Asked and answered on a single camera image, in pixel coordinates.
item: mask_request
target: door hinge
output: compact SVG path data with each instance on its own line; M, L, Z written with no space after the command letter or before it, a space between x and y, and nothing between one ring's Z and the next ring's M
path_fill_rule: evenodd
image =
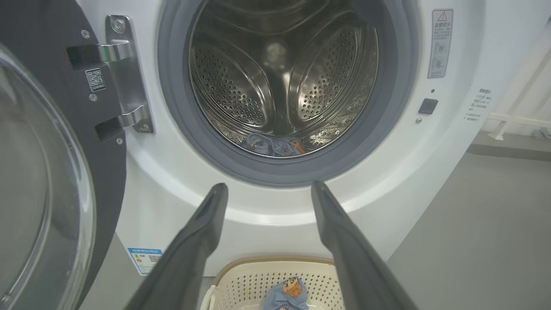
M105 38L107 44L96 47L100 60L109 65L117 88L122 110L117 117L118 124L132 126L140 133L154 133L130 18L108 15L105 18Z

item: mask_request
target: warning label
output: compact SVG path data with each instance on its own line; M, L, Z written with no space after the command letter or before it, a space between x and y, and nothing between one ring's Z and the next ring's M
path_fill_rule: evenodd
M147 276L163 256L163 252L159 249L128 248L128 253L139 274L143 276Z
M474 122L480 121L481 118L484 120L485 116L483 115L488 113L487 109L493 99L492 97L490 89L481 88L463 115L463 119Z
M433 40L430 53L428 78L441 78L446 75L450 54L453 10L433 11Z

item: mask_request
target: stainless steel drum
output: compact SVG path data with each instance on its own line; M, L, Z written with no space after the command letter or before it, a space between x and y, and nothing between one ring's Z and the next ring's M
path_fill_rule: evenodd
M305 154L345 135L379 65L375 28L347 1L212 1L190 48L196 99L224 138L292 136Z

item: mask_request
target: laundry basket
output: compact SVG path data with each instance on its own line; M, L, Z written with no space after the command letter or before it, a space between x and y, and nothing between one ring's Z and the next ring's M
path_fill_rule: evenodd
M272 287L292 276L302 279L310 309L345 309L332 260L271 256L237 260L226 266L205 294L201 310L262 309Z

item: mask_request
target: sticker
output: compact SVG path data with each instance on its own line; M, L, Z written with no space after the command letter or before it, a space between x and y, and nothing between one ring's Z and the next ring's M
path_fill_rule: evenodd
M84 73L86 73L88 84L92 92L105 89L105 82L103 81L103 75L101 75L100 68L86 70Z
M473 121L473 122L479 121L481 115L485 115L486 109L490 105L491 100L492 100L491 90L481 88L478 91L476 97L469 105L469 109L463 116L463 119L466 121Z
M128 253L139 274L143 276L147 276L163 256L163 251L158 249L128 248Z
M450 54L453 10L433 11L433 45L430 51L428 78L441 78L446 75L447 60Z

